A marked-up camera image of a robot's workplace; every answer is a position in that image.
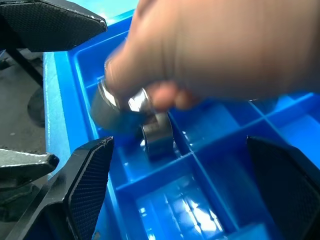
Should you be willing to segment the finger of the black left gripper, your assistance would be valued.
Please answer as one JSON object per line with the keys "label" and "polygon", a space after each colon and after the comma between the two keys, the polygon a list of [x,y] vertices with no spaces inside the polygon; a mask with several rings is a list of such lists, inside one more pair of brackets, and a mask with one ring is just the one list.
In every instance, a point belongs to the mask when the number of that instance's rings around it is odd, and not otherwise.
{"label": "finger of the black left gripper", "polygon": [[105,33],[103,17],[67,0],[2,0],[0,48],[68,51]]}
{"label": "finger of the black left gripper", "polygon": [[20,188],[53,172],[60,160],[51,153],[0,150],[0,187]]}

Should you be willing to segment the person's bare hand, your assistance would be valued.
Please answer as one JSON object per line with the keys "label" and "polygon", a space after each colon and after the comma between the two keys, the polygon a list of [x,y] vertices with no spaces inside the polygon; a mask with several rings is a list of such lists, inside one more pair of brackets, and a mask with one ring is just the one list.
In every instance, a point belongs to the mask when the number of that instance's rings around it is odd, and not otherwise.
{"label": "person's bare hand", "polygon": [[320,3],[141,0],[105,74],[119,99],[145,88],[159,110],[318,93]]}

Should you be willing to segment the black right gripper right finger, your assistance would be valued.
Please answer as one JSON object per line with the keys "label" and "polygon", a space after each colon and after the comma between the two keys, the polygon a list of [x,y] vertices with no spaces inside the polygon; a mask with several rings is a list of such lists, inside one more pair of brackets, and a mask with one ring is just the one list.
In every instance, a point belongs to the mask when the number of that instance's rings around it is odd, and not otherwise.
{"label": "black right gripper right finger", "polygon": [[298,148],[248,136],[258,188],[286,240],[320,238],[320,170]]}

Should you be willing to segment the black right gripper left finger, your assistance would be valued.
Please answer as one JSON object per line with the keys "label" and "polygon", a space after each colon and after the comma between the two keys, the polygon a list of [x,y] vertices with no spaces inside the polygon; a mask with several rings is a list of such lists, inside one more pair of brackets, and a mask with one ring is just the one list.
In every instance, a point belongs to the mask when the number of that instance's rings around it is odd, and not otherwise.
{"label": "black right gripper left finger", "polygon": [[78,147],[37,193],[8,240],[90,240],[104,203],[113,137]]}

